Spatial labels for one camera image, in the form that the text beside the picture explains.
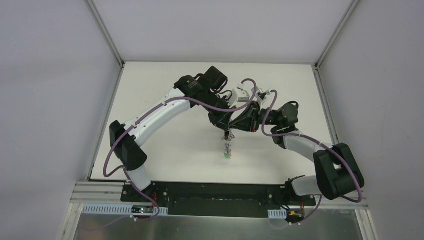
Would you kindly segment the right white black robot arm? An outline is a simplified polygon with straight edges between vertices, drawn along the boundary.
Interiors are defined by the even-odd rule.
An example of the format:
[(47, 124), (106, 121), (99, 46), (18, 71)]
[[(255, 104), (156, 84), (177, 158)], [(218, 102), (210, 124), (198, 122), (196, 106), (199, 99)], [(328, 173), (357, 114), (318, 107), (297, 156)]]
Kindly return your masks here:
[(347, 198), (347, 194), (357, 191), (362, 200), (361, 189), (364, 177), (350, 147), (345, 143), (333, 146), (313, 139), (296, 128), (299, 104), (290, 101), (277, 110), (262, 109), (253, 101), (238, 117), (229, 122), (229, 128), (255, 133), (272, 126), (270, 133), (274, 144), (284, 150), (295, 152), (314, 164), (315, 175), (298, 176), (285, 184), (284, 200), (296, 205), (307, 195), (321, 195), (328, 200)]

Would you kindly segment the large metal keyring disc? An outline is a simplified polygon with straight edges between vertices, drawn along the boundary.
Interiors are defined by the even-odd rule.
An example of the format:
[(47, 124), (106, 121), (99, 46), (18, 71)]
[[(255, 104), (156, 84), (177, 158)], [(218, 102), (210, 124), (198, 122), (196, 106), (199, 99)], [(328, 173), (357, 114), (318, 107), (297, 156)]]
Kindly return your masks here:
[(229, 138), (228, 138), (228, 140), (225, 140), (224, 139), (224, 136), (223, 136), (223, 140), (225, 141), (225, 143), (224, 143), (224, 154), (225, 153), (227, 153), (227, 154), (230, 154), (231, 155), (231, 157), (232, 157), (232, 149), (231, 149), (231, 142), (232, 142), (232, 140), (235, 138), (235, 136), (234, 136), (234, 134), (232, 133), (232, 131), (231, 130), (228, 130), (228, 131), (230, 131), (230, 135), (229, 135)]

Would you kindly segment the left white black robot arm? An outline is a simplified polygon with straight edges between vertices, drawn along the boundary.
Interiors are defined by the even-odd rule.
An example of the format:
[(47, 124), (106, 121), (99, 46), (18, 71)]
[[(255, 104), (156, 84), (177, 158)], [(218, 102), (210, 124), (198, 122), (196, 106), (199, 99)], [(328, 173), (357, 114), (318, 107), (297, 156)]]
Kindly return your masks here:
[(125, 123), (116, 120), (110, 124), (111, 150), (108, 157), (115, 155), (122, 162), (129, 180), (135, 185), (133, 195), (140, 202), (149, 201), (153, 195), (150, 187), (152, 180), (145, 167), (148, 157), (142, 146), (161, 127), (199, 103), (206, 104), (205, 109), (214, 126), (226, 129), (231, 116), (230, 105), (218, 96), (218, 92), (227, 82), (228, 77), (215, 66), (196, 76), (183, 76), (155, 106), (142, 115)]

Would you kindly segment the key with black tag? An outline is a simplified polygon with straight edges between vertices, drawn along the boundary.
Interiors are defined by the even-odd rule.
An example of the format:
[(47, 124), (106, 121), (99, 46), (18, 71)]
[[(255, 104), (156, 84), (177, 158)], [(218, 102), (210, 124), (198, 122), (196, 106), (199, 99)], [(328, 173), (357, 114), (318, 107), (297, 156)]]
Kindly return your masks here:
[(224, 139), (225, 139), (225, 140), (228, 140), (228, 139), (229, 139), (229, 137), (230, 137), (230, 131), (225, 131), (225, 132), (224, 132)]

